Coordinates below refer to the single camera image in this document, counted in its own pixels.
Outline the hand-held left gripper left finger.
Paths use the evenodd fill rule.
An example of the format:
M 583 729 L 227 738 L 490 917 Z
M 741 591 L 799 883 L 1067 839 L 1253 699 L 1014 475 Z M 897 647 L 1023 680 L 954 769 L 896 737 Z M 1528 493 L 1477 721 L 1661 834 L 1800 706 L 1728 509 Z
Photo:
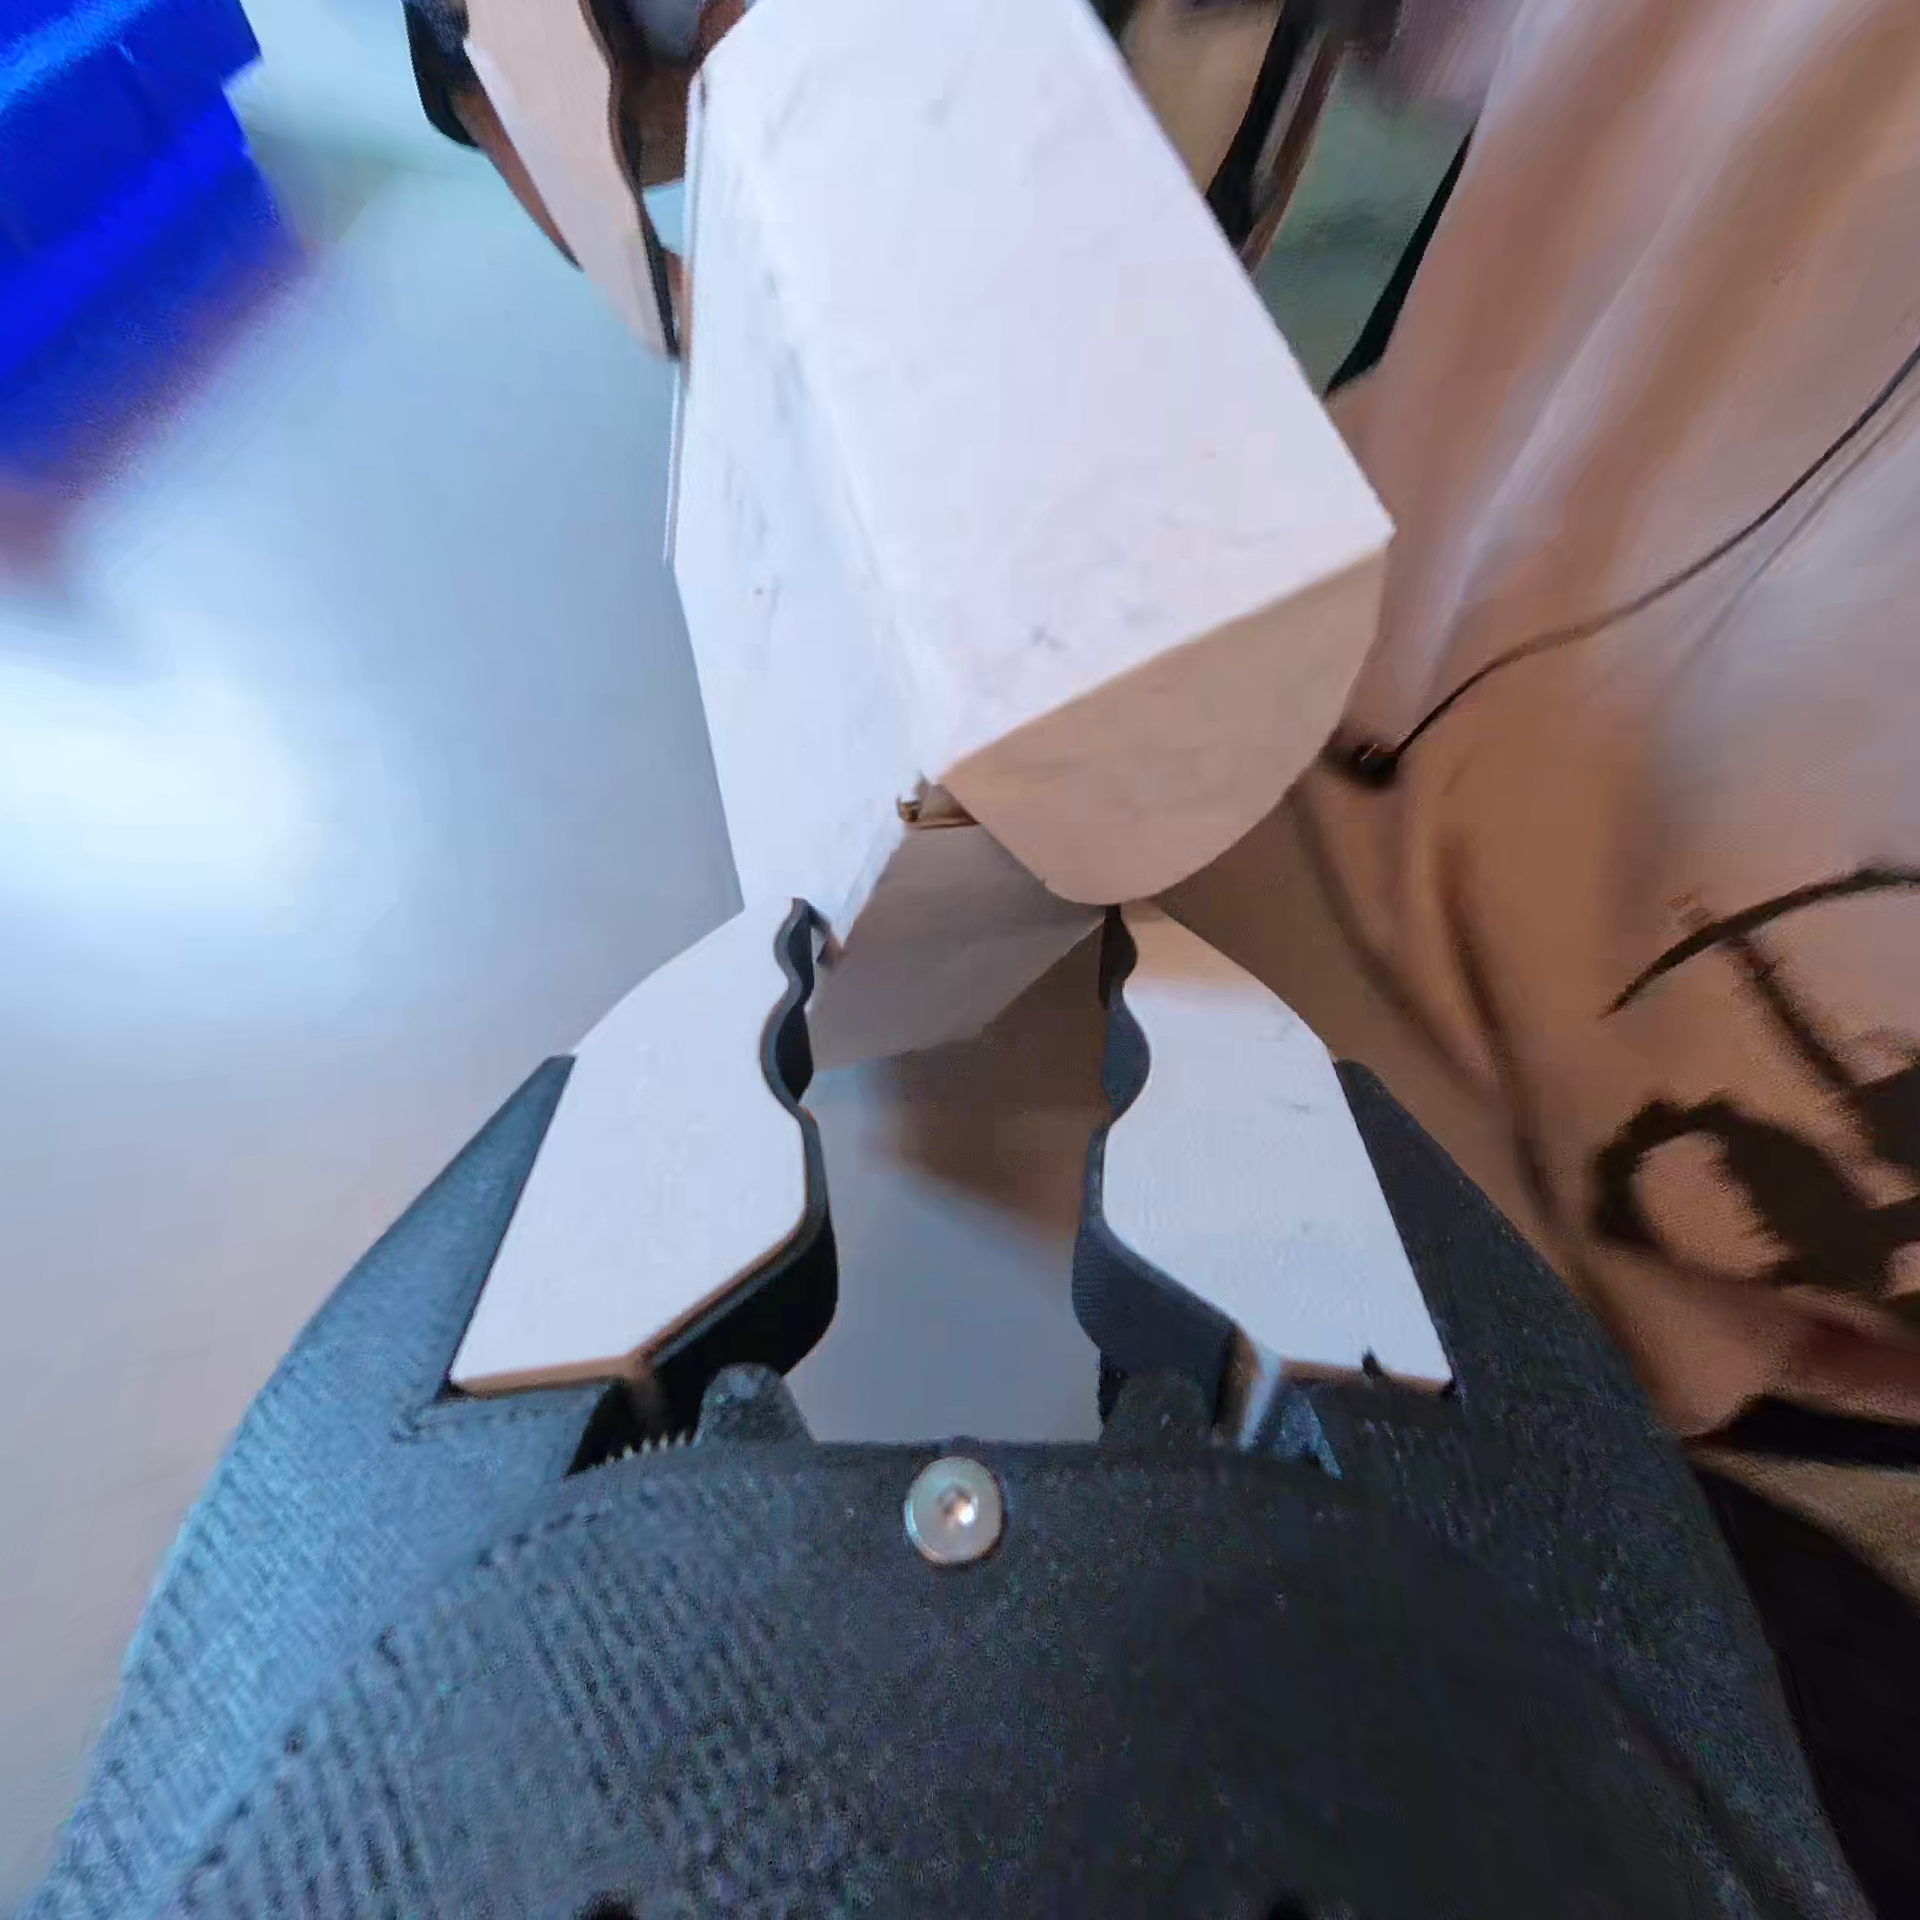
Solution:
M 824 1248 L 803 1111 L 814 915 L 759 902 L 578 1042 L 448 1367 L 472 1399 L 664 1385 L 750 1291 Z

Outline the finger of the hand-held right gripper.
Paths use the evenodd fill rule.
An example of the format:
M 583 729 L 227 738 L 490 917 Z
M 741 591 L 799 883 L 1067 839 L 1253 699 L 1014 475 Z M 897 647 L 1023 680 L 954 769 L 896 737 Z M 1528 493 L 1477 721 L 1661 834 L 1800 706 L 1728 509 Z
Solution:
M 463 51 L 569 257 L 642 347 L 678 358 L 673 274 L 632 114 L 662 73 L 643 6 L 470 2 Z
M 1146 110 L 1248 272 L 1273 249 L 1339 69 L 1339 2 L 1118 2 Z

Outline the blue plastic bin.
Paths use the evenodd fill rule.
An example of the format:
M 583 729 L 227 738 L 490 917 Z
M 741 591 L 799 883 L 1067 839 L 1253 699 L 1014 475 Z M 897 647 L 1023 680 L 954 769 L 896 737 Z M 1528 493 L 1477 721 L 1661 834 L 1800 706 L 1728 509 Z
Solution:
M 297 259 L 237 2 L 2 6 L 5 493 L 74 493 Z

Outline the person in beige shirt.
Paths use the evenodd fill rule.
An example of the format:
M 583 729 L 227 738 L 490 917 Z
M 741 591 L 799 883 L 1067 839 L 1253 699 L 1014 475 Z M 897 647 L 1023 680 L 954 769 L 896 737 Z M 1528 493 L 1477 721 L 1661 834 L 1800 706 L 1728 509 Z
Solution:
M 1918 7 L 1408 6 L 1330 757 L 1176 913 L 1915 1600 Z

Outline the white cardboard box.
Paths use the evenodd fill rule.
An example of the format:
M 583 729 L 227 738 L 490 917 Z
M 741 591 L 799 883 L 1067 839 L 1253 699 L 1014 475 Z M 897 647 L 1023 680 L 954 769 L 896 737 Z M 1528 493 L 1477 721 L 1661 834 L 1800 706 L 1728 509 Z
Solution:
M 862 1065 L 1271 815 L 1391 526 L 1088 6 L 752 6 L 688 131 L 669 559 L 741 893 Z

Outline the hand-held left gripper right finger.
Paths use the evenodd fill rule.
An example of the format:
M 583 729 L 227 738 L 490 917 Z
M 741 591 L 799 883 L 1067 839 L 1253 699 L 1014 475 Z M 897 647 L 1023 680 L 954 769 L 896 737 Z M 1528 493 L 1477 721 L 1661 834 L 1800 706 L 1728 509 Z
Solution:
M 1238 1449 L 1296 1389 L 1439 1397 L 1454 1365 L 1328 1048 L 1150 904 L 1102 931 L 1109 1118 L 1088 1144 L 1077 1322 L 1118 1384 L 1176 1375 Z

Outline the dark trousers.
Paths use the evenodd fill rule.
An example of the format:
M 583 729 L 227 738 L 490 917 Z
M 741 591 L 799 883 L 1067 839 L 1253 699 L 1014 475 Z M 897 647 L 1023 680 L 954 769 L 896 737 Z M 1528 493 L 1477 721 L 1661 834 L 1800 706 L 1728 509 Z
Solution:
M 1816 1797 L 1880 1919 L 1918 1917 L 1915 1600 L 1826 1527 L 1695 1470 L 1757 1609 Z

